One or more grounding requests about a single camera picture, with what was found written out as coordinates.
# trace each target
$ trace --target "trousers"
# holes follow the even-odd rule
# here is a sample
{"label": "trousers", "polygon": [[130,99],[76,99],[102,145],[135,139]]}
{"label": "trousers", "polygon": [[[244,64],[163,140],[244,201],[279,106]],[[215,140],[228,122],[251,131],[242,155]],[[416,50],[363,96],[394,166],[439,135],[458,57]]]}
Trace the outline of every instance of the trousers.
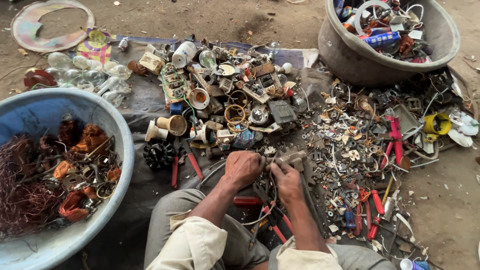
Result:
{"label": "trousers", "polygon": [[[182,189],[172,192],[161,198],[156,204],[150,225],[145,250],[144,269],[158,256],[168,238],[170,217],[194,209],[205,195],[196,189]],[[222,229],[228,232],[225,251],[212,270],[226,270],[227,268],[245,269],[268,261],[269,270],[277,270],[276,254],[280,246],[271,252],[258,240],[255,240],[253,249],[248,251],[252,238],[249,232],[238,221],[225,215]],[[344,270],[395,270],[393,264],[373,250],[354,245],[328,244],[338,255],[338,261]]]}

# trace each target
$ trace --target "plastic basin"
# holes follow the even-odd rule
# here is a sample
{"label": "plastic basin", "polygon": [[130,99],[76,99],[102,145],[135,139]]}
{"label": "plastic basin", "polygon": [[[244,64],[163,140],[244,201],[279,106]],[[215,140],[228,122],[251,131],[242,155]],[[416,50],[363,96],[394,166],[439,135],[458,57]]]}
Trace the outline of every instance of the plastic basin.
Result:
{"label": "plastic basin", "polygon": [[[434,0],[410,2],[410,5],[414,4],[424,7],[422,22],[425,39],[433,49],[431,63],[409,63],[376,52],[343,27],[335,13],[333,0],[325,1],[327,18],[318,35],[322,60],[333,74],[354,86],[392,85],[410,78],[415,73],[446,66],[460,48],[460,34],[454,21]],[[420,14],[420,9],[412,10]]]}
{"label": "plastic basin", "polygon": [[7,239],[0,244],[0,269],[50,269],[84,247],[108,222],[127,192],[133,170],[133,139],[122,115],[101,97],[81,90],[53,88],[35,90],[0,102],[0,144],[8,142],[19,132],[42,136],[58,135],[61,116],[70,113],[85,123],[100,126],[108,136],[115,136],[115,151],[122,163],[122,174],[110,199],[105,200],[96,213],[59,230],[45,229],[21,239]]}

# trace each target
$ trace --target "black plastic gear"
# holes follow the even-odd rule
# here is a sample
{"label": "black plastic gear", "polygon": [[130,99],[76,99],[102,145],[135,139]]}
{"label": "black plastic gear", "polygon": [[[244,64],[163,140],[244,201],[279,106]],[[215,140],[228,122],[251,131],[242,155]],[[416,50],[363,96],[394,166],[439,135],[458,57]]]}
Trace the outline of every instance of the black plastic gear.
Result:
{"label": "black plastic gear", "polygon": [[144,158],[152,170],[160,170],[171,165],[173,160],[173,146],[166,140],[152,141],[144,147]]}

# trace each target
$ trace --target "forearm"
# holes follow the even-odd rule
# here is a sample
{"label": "forearm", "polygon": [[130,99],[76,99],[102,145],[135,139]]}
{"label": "forearm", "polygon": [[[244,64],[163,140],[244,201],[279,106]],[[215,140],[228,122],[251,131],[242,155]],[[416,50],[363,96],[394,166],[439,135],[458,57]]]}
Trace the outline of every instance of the forearm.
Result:
{"label": "forearm", "polygon": [[286,205],[292,223],[297,250],[311,250],[330,253],[304,199]]}
{"label": "forearm", "polygon": [[237,194],[239,188],[226,181],[225,178],[230,176],[224,175],[215,188],[203,199],[187,217],[201,217],[218,228],[222,226],[222,220],[225,216],[228,206],[233,201],[233,197]]}

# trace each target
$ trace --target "dirt ground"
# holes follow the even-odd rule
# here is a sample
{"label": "dirt ground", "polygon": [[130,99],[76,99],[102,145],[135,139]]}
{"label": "dirt ground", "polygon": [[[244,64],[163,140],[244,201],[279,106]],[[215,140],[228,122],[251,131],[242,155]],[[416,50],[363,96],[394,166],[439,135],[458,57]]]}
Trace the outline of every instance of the dirt ground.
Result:
{"label": "dirt ground", "polygon": [[[23,56],[12,39],[10,23],[25,5],[33,0],[0,3],[0,77],[11,70],[32,66],[39,59],[34,52]],[[197,38],[263,44],[279,40],[285,48],[316,48],[318,30],[325,18],[324,0],[306,0],[292,4],[286,0],[80,0],[95,15],[97,27],[113,34],[141,37],[180,38],[194,33]],[[461,46],[452,60],[454,67],[477,91],[479,74],[462,59],[466,55],[480,56],[480,10],[478,0],[438,1],[452,16],[460,31]],[[86,20],[84,12],[60,10],[44,16],[41,37],[54,37],[74,32]],[[0,100],[15,95],[12,89],[23,86],[21,68],[0,80]],[[480,166],[474,158],[478,151],[455,147],[440,153],[440,161],[424,170],[412,169],[399,177],[402,181],[403,203],[408,205],[415,237],[428,246],[430,259],[443,269],[478,269],[480,216],[478,203],[480,184],[476,174]],[[409,197],[408,191],[415,193]]]}

